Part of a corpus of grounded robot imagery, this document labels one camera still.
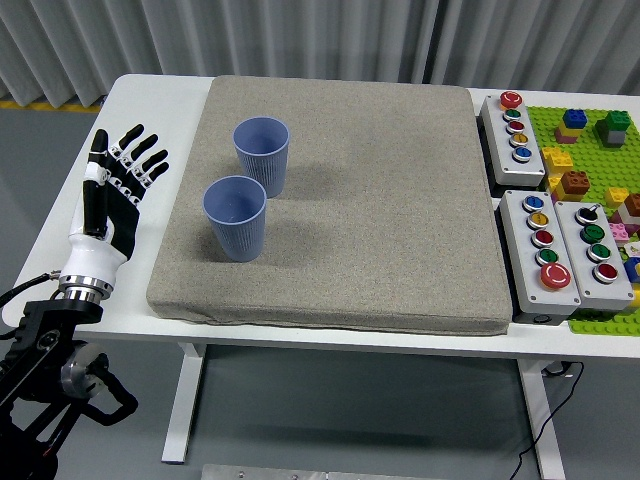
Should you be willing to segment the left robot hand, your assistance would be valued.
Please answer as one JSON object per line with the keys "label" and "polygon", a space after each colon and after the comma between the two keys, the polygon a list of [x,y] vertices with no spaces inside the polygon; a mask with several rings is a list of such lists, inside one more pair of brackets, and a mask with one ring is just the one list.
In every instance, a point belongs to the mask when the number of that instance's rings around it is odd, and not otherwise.
{"label": "left robot hand", "polygon": [[111,289],[117,270],[133,255],[138,205],[169,169],[168,151],[155,153],[158,136],[142,124],[112,142],[96,131],[68,236],[71,254],[61,270],[63,288],[96,285]]}

